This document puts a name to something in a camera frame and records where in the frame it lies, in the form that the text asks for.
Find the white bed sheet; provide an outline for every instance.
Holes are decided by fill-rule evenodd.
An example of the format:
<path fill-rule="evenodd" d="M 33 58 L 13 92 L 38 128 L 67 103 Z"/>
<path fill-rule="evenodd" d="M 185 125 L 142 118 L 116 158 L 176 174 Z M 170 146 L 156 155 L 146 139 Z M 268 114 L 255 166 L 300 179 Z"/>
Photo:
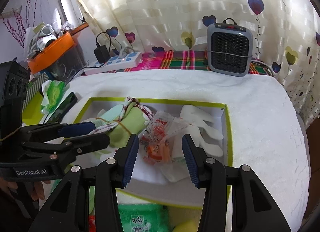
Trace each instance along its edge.
<path fill-rule="evenodd" d="M 90 97 L 131 96 L 227 104 L 233 166 L 250 165 L 279 205 L 292 232 L 299 229 L 308 201 L 308 160 L 296 112 L 276 79 L 253 74 L 239 78 L 196 70 L 142 70 L 79 77 L 67 88 L 64 98 L 70 92 L 82 98 L 66 114 L 63 123 L 73 123 Z M 226 231 L 231 231 L 231 197 L 227 212 Z"/>

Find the gray string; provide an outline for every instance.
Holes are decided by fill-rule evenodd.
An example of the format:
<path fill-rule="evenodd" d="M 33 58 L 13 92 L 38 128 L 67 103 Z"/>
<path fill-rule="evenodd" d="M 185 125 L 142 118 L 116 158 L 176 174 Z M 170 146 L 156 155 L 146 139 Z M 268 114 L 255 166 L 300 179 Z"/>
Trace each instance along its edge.
<path fill-rule="evenodd" d="M 244 58 L 251 58 L 251 57 L 252 57 L 252 55 L 250 55 L 250 56 L 243 56 L 243 55 L 235 55 L 235 54 L 229 54 L 229 53 L 223 53 L 223 52 L 215 52 L 215 51 L 208 51 L 208 52 L 217 53 L 217 54 L 225 54 L 225 55 L 233 55 L 233 56 L 244 57 Z"/>

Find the yellow sponge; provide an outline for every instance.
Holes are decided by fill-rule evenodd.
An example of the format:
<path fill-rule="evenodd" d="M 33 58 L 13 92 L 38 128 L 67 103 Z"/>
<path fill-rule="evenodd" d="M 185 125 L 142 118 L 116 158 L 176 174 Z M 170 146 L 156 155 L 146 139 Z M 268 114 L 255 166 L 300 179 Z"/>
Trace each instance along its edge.
<path fill-rule="evenodd" d="M 172 232 L 197 232 L 198 227 L 193 220 L 188 220 L 177 225 Z"/>

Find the orange basket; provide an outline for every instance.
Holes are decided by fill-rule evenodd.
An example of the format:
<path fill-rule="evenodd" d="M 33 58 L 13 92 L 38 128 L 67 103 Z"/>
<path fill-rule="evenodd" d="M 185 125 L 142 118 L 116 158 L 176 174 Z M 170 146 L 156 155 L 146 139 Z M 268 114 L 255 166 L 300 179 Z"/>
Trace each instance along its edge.
<path fill-rule="evenodd" d="M 66 51 L 72 48 L 74 44 L 75 42 L 73 41 L 70 33 L 65 33 L 28 63 L 31 72 L 35 74 L 48 68 Z"/>

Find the purple heart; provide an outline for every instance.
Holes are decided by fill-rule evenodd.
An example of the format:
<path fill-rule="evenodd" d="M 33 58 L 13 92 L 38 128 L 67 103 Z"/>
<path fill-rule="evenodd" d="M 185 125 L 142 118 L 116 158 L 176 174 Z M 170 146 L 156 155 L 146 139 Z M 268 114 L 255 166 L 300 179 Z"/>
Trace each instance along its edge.
<path fill-rule="evenodd" d="M 277 64 L 276 62 L 272 63 L 272 68 L 275 73 L 278 73 L 281 69 L 281 64 Z"/>
<path fill-rule="evenodd" d="M 216 17 L 214 15 L 211 15 L 211 16 L 204 16 L 202 18 L 202 23 L 208 27 L 209 25 L 211 24 L 214 24 L 216 22 Z"/>
<path fill-rule="evenodd" d="M 164 48 L 161 47 L 161 46 L 159 46 L 159 47 L 153 46 L 153 47 L 152 47 L 152 50 L 153 50 L 154 52 L 164 52 Z"/>
<path fill-rule="evenodd" d="M 131 33 L 124 33 L 124 35 L 126 36 L 127 40 L 129 41 L 130 44 L 132 44 L 134 42 L 134 40 L 136 39 L 136 35 L 131 32 Z"/>
<path fill-rule="evenodd" d="M 317 39 L 318 45 L 320 45 L 320 35 L 318 33 L 316 33 L 316 39 Z"/>
<path fill-rule="evenodd" d="M 118 35 L 118 29 L 116 27 L 108 28 L 106 31 L 111 37 L 116 37 Z"/>
<path fill-rule="evenodd" d="M 256 15 L 259 15 L 264 10 L 264 4 L 262 0 L 248 0 L 248 4 Z"/>

